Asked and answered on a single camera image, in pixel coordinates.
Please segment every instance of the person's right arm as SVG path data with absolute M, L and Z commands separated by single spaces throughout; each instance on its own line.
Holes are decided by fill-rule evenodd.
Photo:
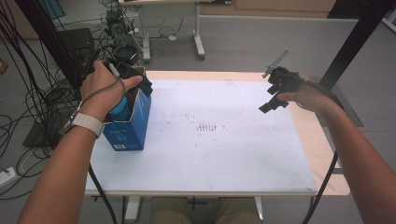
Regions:
M 396 223 L 396 174 L 344 110 L 307 86 L 297 93 L 281 93 L 277 99 L 295 101 L 326 120 L 364 223 Z

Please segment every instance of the floor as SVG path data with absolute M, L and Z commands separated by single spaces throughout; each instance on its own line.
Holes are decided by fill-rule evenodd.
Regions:
M 99 17 L 100 12 L 95 11 L 95 13 Z M 151 36 L 159 33 L 160 27 L 155 24 L 161 22 L 152 22 L 153 25 L 149 30 Z M 166 26 L 177 30 L 180 20 L 167 20 L 166 22 Z M 354 20 L 216 16 L 201 17 L 200 22 L 201 37 L 206 53 L 204 61 L 196 56 L 196 49 L 193 45 L 191 37 L 193 19 L 186 18 L 180 31 L 175 35 L 176 40 L 169 38 L 151 40 L 152 60 L 149 64 L 144 64 L 147 69 L 263 72 L 266 70 L 266 66 L 283 52 L 284 48 L 290 48 L 289 55 L 280 65 L 289 70 L 305 71 L 313 77 L 321 77 L 356 24 Z M 80 25 L 94 27 L 97 24 L 93 22 Z M 37 54 L 41 54 L 37 41 L 29 40 L 28 43 Z M 27 90 L 3 44 L 0 44 L 0 50 L 1 58 L 10 62 L 7 72 L 0 76 L 0 114 L 16 119 L 26 110 L 24 97 Z M 396 34 L 381 23 L 337 83 L 361 119 L 363 124 L 361 130 L 394 170 L 396 170 L 396 152 L 393 144 L 396 138 L 396 118 L 394 117 L 396 106 L 391 91 L 394 90 L 396 82 L 395 60 Z M 42 74 L 32 57 L 29 62 L 32 62 L 35 76 L 39 80 L 38 84 L 43 89 L 47 88 L 47 84 L 40 81 Z M 21 64 L 21 60 L 18 58 L 17 63 Z M 49 59 L 49 64 L 55 73 L 56 65 L 51 59 Z M 2 118 L 0 122 L 0 125 L 6 123 Z M 15 167 L 22 154 L 28 152 L 28 148 L 22 146 L 21 142 L 33 123 L 32 119 L 22 119 L 17 125 L 7 146 L 7 152 L 0 157 L 1 167 Z M 29 159 L 26 157 L 26 155 L 23 157 L 26 161 L 22 164 L 25 170 L 38 162 L 33 157 Z M 39 163 L 31 171 L 32 174 L 39 172 L 44 163 Z M 10 192 L 1 193 L 0 199 L 27 192 L 32 188 L 35 180 L 36 176 L 24 178 Z M 1 222 L 15 223 L 26 198 L 27 196 L 22 196 L 13 200 L 0 200 Z M 122 198 L 110 197 L 109 200 L 120 222 Z M 211 206 L 215 199 L 199 198 L 198 200 L 208 202 L 208 205 L 196 205 L 195 211 L 191 211 L 193 223 L 208 223 Z M 264 222 L 271 224 L 301 223 L 308 205 L 309 199 L 300 197 L 262 198 Z M 136 223 L 149 223 L 149 211 L 150 197 L 144 197 Z M 79 223 L 111 223 L 110 215 L 101 199 L 96 202 L 92 197 L 85 197 Z M 348 195 L 324 196 L 310 223 L 359 224 L 362 221 L 352 197 Z

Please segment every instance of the white watch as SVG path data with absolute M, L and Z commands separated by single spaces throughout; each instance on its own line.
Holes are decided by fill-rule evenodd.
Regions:
M 104 128 L 103 123 L 99 119 L 81 114 L 78 110 L 73 112 L 67 123 L 64 125 L 64 133 L 68 133 L 70 129 L 76 125 L 93 131 L 96 134 L 96 138 L 99 138 Z

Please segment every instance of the power strip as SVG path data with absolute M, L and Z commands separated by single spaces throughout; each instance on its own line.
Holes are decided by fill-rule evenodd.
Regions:
M 0 173 L 0 188 L 7 185 L 8 183 L 11 183 L 16 178 L 17 175 L 15 174 L 14 168 L 9 167 L 7 169 L 7 172 L 3 171 L 2 173 Z

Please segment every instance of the white tabletop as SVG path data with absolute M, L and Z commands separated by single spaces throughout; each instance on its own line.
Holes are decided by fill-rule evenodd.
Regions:
M 96 141 L 92 168 L 107 194 L 315 195 L 288 109 L 263 114 L 266 82 L 152 80 L 145 149 Z M 88 178 L 87 193 L 96 187 Z

